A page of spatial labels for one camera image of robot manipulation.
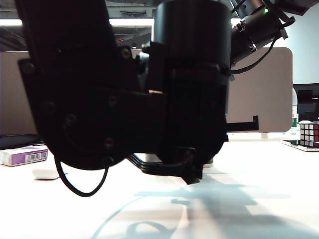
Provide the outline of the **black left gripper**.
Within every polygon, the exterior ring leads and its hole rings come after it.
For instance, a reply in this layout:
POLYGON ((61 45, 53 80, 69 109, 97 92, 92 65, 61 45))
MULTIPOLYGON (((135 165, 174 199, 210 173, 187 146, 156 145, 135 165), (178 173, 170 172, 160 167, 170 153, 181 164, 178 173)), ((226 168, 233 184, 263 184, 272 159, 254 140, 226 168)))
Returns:
POLYGON ((203 166, 221 149, 227 131, 259 130, 259 117, 226 124, 228 77, 217 66, 175 65, 164 82, 167 123, 161 147, 165 163, 186 162, 177 176, 202 179, 203 166))

